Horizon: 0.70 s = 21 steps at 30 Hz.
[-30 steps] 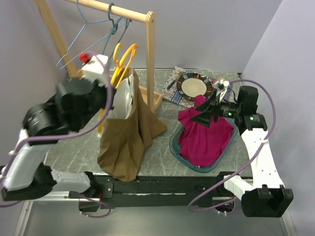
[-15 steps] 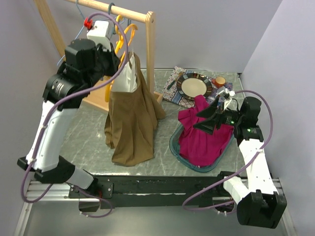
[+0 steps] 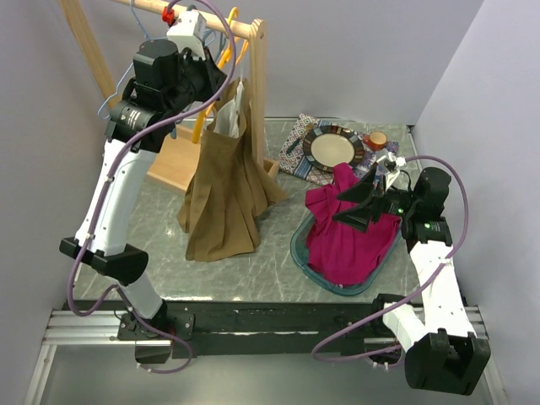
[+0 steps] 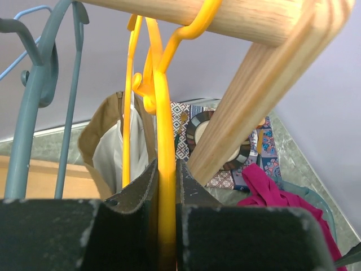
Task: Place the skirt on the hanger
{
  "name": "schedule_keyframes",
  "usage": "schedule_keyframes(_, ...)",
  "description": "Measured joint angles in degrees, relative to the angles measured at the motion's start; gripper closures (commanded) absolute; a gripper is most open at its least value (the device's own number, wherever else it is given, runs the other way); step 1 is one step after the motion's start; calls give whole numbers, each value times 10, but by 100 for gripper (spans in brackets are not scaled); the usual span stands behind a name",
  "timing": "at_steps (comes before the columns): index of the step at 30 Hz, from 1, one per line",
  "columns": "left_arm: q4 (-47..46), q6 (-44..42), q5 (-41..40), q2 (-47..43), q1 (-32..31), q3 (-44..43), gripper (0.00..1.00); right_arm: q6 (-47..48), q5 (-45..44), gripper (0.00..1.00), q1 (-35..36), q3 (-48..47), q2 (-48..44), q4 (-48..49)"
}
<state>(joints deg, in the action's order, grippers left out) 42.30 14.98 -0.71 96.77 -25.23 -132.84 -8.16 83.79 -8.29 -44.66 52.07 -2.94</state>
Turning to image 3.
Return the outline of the yellow plastic hanger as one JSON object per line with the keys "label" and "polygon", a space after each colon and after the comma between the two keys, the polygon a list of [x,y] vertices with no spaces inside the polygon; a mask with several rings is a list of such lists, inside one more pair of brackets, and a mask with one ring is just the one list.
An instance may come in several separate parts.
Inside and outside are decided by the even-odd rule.
{"label": "yellow plastic hanger", "polygon": [[[236,6],[234,6],[229,11],[229,16],[227,18],[228,24],[230,24],[238,16],[239,16],[239,9]],[[235,66],[237,66],[240,63],[240,61],[242,60],[242,58],[246,54],[248,48],[249,48],[249,41],[244,40],[244,42],[242,44],[242,47],[241,47],[241,50],[240,50],[240,52],[238,53],[238,55],[237,55],[237,57],[235,59]],[[222,50],[219,53],[219,59],[218,59],[218,63],[217,63],[218,68],[222,68],[225,64],[227,64],[230,61],[231,56],[232,56],[231,49],[232,49],[231,46],[228,46],[228,47],[222,46]],[[191,142],[192,143],[194,143],[194,144],[199,143],[201,135],[202,135],[202,131],[203,131],[203,126],[204,126],[204,124],[205,124],[205,122],[206,122],[206,120],[208,118],[208,115],[212,112],[212,109],[214,108],[214,106],[215,106],[215,103],[213,102],[212,104],[209,105],[208,108],[206,108],[205,110],[200,111],[197,114],[197,119],[195,121],[195,126],[192,129],[192,137],[191,137]]]}

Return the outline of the tan skirt with white lining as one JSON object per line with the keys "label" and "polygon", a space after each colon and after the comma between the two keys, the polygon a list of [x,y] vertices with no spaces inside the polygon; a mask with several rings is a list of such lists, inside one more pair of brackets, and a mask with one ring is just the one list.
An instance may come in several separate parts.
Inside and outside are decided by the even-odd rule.
{"label": "tan skirt with white lining", "polygon": [[251,253],[261,243],[257,219],[285,192],[252,155],[251,89],[231,82],[203,130],[197,168],[177,221],[188,234],[185,258],[213,262]]}

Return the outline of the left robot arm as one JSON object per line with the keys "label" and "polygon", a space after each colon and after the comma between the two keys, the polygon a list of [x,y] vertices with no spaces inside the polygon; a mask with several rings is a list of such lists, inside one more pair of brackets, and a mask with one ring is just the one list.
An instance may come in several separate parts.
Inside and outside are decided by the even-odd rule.
{"label": "left robot arm", "polygon": [[114,281],[138,318],[138,329],[156,339],[171,329],[167,304],[149,281],[149,255],[127,244],[127,227],[143,180],[186,108],[215,101],[227,79],[209,49],[198,57],[171,40],[147,40],[132,62],[133,76],[111,109],[100,178],[76,234],[59,250]]}

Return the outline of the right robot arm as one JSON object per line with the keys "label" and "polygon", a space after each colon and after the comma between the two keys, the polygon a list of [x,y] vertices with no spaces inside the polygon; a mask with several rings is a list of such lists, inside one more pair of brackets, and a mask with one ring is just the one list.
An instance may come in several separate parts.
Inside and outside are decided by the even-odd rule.
{"label": "right robot arm", "polygon": [[404,371],[414,389],[469,396],[476,388],[491,355],[487,340],[478,337],[462,302],[453,257],[463,239],[454,242],[443,215],[454,170],[423,169],[412,189],[378,184],[376,170],[338,195],[352,208],[333,220],[366,232],[384,214],[402,219],[406,241],[418,275],[419,287],[396,302],[378,299],[378,310],[368,321],[379,336],[394,335],[405,354]]}

